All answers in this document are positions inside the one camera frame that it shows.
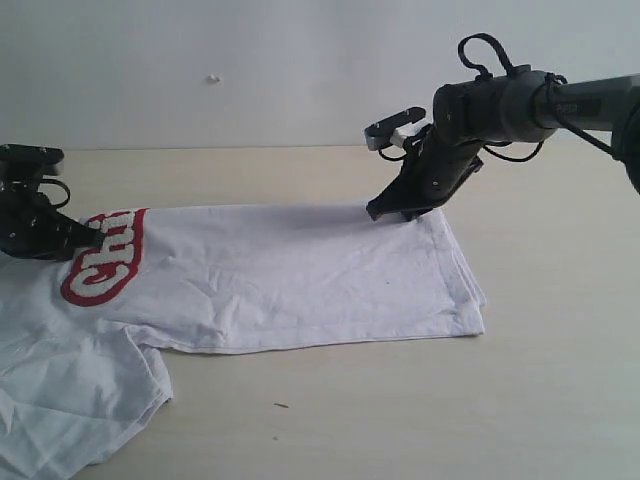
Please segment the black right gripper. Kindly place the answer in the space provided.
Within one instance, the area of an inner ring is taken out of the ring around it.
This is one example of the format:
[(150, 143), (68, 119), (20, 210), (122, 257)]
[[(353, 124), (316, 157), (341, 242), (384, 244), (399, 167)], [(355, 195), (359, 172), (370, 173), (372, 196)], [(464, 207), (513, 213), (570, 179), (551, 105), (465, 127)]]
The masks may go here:
[(476, 169), (482, 141), (451, 145), (431, 126), (417, 151), (403, 164), (399, 179), (386, 186), (366, 205), (370, 219), (401, 214), (415, 220), (444, 205)]

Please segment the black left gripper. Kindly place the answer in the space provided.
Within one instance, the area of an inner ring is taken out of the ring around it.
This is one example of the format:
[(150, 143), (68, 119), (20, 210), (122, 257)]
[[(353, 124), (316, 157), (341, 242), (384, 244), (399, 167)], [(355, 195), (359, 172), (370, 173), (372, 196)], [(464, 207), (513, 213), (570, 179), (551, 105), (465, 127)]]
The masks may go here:
[[(1, 171), (1, 251), (13, 258), (69, 260), (77, 250), (101, 248), (104, 234), (60, 212), (69, 203), (69, 187), (58, 169)], [(53, 203), (40, 186), (53, 185), (65, 199)]]

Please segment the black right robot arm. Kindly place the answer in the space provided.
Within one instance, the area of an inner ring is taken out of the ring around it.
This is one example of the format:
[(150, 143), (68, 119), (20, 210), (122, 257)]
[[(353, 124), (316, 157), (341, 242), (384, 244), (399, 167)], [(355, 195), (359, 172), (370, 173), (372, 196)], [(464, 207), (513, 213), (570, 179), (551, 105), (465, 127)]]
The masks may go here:
[(540, 149), (566, 130), (620, 162), (639, 185), (639, 78), (569, 83), (527, 65), (440, 87), (433, 108), (410, 107), (364, 131), (369, 150), (403, 150), (396, 178), (366, 206), (373, 220), (411, 221), (444, 205), (483, 165), (482, 150), (529, 143)]

